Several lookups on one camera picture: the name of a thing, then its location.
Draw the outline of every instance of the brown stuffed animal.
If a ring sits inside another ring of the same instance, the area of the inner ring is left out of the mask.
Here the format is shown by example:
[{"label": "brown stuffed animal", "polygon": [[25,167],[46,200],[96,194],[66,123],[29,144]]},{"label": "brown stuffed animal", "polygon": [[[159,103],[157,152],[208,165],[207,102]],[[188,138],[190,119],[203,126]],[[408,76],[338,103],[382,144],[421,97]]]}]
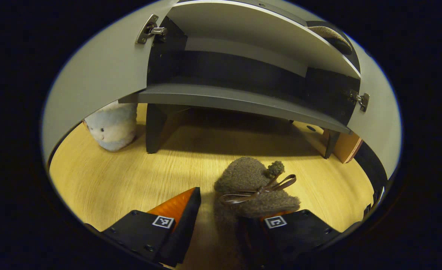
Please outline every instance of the brown stuffed animal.
[{"label": "brown stuffed animal", "polygon": [[[233,161],[214,183],[214,217],[220,240],[219,252],[226,258],[223,260],[224,268],[247,268],[235,236],[238,217],[265,218],[299,209],[299,199],[282,190],[295,181],[295,176],[291,175],[294,179],[290,183],[277,183],[276,179],[282,173],[284,166],[280,161],[273,162],[266,169],[257,159],[243,157]],[[260,191],[269,186],[274,188],[269,192],[253,195],[255,192],[252,191]]]}]

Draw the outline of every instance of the gray shelf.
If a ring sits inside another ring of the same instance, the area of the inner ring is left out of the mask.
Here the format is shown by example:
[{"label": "gray shelf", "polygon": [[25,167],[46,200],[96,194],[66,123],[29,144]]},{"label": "gray shelf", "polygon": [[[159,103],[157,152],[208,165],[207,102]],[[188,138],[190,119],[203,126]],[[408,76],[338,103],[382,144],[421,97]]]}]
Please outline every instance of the gray shelf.
[{"label": "gray shelf", "polygon": [[153,103],[199,106],[256,113],[301,121],[341,133],[350,133],[346,125],[324,113],[296,103],[248,91],[199,84],[163,83],[119,99],[120,103]]}]

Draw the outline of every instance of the wooden floor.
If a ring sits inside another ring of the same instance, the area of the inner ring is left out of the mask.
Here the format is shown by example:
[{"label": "wooden floor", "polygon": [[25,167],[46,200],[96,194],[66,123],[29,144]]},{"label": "wooden floor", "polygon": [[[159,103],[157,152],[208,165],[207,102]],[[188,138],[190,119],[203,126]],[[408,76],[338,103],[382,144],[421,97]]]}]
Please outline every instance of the wooden floor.
[{"label": "wooden floor", "polygon": [[53,183],[82,222],[102,231],[130,210],[148,211],[195,186],[202,204],[185,261],[177,269],[216,269],[220,258],[213,219],[214,181],[236,158],[266,166],[280,160],[298,180],[286,188],[308,209],[342,232],[363,218],[373,188],[353,159],[324,159],[322,129],[304,123],[238,112],[191,109],[168,120],[163,145],[147,154],[146,104],[139,104],[137,139],[107,152],[80,124],[60,144],[51,162]]}]

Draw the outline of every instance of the ribbon bow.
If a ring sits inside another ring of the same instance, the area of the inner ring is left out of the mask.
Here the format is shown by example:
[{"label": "ribbon bow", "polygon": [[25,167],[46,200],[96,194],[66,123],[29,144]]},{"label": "ribbon bow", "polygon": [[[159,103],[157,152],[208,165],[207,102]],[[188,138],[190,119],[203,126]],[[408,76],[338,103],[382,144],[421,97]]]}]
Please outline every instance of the ribbon bow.
[{"label": "ribbon bow", "polygon": [[290,175],[286,176],[286,178],[284,178],[284,180],[279,183],[275,183],[276,179],[277,179],[277,177],[271,179],[271,181],[269,181],[269,183],[266,186],[261,186],[260,188],[258,188],[256,190],[233,189],[232,190],[233,192],[243,192],[243,194],[242,193],[241,194],[236,194],[236,193],[225,194],[225,195],[222,195],[219,199],[220,199],[221,203],[223,203],[224,205],[231,205],[231,204],[246,202],[246,201],[256,198],[257,196],[261,195],[262,193],[278,191],[278,190],[282,190],[284,188],[287,188],[288,186],[291,186],[293,183],[296,182],[296,175],[290,174]]}]

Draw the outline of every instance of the white stuffed animal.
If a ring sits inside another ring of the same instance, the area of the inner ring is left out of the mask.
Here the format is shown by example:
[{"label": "white stuffed animal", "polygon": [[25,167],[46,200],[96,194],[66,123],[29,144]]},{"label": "white stuffed animal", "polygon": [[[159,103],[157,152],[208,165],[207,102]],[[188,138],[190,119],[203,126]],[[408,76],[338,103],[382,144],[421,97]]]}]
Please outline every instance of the white stuffed animal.
[{"label": "white stuffed animal", "polygon": [[135,137],[137,103],[112,102],[84,118],[86,127],[98,144],[108,151],[117,151]]}]

